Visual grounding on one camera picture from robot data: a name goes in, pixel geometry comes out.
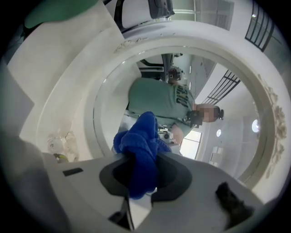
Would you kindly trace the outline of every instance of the ceiling light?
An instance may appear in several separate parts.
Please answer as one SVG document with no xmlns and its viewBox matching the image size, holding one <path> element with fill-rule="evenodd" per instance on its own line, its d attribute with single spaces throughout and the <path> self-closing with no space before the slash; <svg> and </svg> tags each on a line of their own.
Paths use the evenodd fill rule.
<svg viewBox="0 0 291 233">
<path fill-rule="evenodd" d="M 217 130 L 216 136 L 219 137 L 221 135 L 221 129 Z"/>
<path fill-rule="evenodd" d="M 252 125 L 251 125 L 251 129 L 253 130 L 253 132 L 258 133 L 260 131 L 260 126 L 259 126 L 259 122 L 258 120 L 254 120 Z"/>
</svg>

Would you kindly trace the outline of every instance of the green sleeve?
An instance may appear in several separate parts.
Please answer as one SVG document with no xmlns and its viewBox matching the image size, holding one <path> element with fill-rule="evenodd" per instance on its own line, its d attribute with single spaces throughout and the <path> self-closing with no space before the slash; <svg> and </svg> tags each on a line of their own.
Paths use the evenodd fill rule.
<svg viewBox="0 0 291 233">
<path fill-rule="evenodd" d="M 175 122 L 175 124 L 183 131 L 184 137 L 186 137 L 192 130 L 190 126 L 185 125 L 182 122 Z"/>
</svg>

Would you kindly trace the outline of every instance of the green shirt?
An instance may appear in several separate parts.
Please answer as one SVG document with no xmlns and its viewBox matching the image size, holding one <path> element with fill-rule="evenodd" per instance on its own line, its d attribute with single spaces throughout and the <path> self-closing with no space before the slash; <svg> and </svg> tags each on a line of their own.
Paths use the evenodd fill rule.
<svg viewBox="0 0 291 233">
<path fill-rule="evenodd" d="M 159 125 L 176 124 L 186 136 L 191 128 L 181 120 L 192 110 L 193 103 L 194 97 L 186 86 L 139 78 L 130 88 L 128 110 L 134 113 L 133 117 L 151 111 Z"/>
</svg>

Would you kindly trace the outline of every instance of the ornate floral carving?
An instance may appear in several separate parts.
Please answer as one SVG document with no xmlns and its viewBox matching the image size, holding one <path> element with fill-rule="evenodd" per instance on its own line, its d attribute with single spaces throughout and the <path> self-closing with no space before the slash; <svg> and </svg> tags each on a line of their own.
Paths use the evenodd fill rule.
<svg viewBox="0 0 291 233">
<path fill-rule="evenodd" d="M 258 75 L 259 80 L 261 81 L 264 89 L 266 90 L 271 102 L 272 109 L 275 115 L 276 121 L 276 141 L 275 141 L 275 150 L 271 157 L 271 163 L 267 169 L 266 178 L 269 178 L 273 173 L 276 164 L 281 159 L 281 156 L 285 150 L 284 146 L 281 144 L 281 141 L 287 137 L 287 127 L 285 114 L 280 106 L 277 105 L 278 95 L 274 93 L 273 88 L 269 87 L 268 84 Z"/>
<path fill-rule="evenodd" d="M 137 40 L 129 40 L 129 41 L 124 41 L 122 44 L 120 44 L 117 49 L 114 51 L 114 53 L 117 53 L 119 52 L 120 50 L 123 50 L 125 48 L 128 48 L 140 41 L 144 41 L 144 40 L 147 40 L 148 38 L 145 37 L 145 38 L 138 38 Z"/>
</svg>

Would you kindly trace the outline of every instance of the window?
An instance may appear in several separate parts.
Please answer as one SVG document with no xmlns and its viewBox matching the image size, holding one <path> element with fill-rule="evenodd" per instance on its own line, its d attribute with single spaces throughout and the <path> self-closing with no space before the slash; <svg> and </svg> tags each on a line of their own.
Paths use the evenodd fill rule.
<svg viewBox="0 0 291 233">
<path fill-rule="evenodd" d="M 182 141 L 182 145 L 180 148 L 180 153 L 182 156 L 195 159 L 200 140 L 201 140 L 201 132 L 197 132 L 192 130 Z"/>
</svg>

